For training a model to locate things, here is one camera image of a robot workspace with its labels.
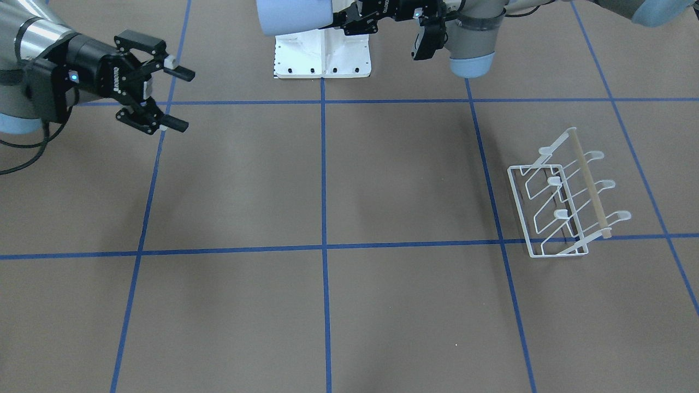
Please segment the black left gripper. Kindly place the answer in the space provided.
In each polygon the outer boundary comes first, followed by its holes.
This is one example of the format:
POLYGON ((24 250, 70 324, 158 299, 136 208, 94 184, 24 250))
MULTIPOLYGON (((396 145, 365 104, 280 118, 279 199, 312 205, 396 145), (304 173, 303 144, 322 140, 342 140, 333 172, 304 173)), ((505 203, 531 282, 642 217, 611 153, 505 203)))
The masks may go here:
POLYGON ((329 29, 341 29, 348 37, 377 33, 377 23, 384 18, 395 22, 417 19, 420 26, 444 25, 454 20, 454 10, 444 1, 353 1, 349 7, 334 12, 329 29))

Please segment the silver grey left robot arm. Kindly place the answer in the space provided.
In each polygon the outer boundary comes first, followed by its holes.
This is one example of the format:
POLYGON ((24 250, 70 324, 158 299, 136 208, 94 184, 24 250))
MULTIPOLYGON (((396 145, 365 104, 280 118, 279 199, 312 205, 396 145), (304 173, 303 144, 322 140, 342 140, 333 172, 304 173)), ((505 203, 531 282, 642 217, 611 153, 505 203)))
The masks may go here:
POLYGON ((472 79, 491 70, 503 32, 548 7, 561 8, 562 1, 352 1, 334 11, 324 29, 354 37, 377 33, 385 19, 413 21, 418 30, 410 57, 415 62, 444 50, 452 74, 472 79))

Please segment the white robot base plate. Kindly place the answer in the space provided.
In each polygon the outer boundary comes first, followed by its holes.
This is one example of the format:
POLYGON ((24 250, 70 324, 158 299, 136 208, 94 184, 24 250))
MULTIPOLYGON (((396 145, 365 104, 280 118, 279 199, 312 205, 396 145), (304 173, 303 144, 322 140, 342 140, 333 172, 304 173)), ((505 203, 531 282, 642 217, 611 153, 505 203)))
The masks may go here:
POLYGON ((275 39, 275 78, 367 78, 372 73, 368 35, 317 29, 275 39))

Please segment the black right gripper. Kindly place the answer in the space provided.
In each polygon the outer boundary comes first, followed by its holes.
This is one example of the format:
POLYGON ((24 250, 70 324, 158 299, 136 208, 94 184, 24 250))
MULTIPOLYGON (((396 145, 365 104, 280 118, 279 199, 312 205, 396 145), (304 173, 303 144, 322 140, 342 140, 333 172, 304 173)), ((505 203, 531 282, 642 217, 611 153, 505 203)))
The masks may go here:
POLYGON ((121 104, 116 119, 141 132, 187 131, 189 122, 165 114, 150 92, 152 74, 163 70, 185 82, 194 70, 167 52, 165 40, 132 30, 108 45, 71 29, 22 32, 22 118, 62 123, 68 109, 86 100, 121 104))

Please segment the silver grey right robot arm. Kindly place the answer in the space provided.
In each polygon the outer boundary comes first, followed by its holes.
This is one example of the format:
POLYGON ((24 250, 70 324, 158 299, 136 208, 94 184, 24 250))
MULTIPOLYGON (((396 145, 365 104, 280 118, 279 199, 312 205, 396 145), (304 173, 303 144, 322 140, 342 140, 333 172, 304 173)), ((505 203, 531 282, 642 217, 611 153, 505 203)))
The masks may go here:
POLYGON ((195 77, 168 52, 165 40, 127 29, 105 43, 37 1, 3 1, 1 13, 2 133, 64 124, 76 105, 103 99, 120 105, 118 121, 149 135, 189 127, 165 114, 152 96, 156 72, 185 81, 195 77))

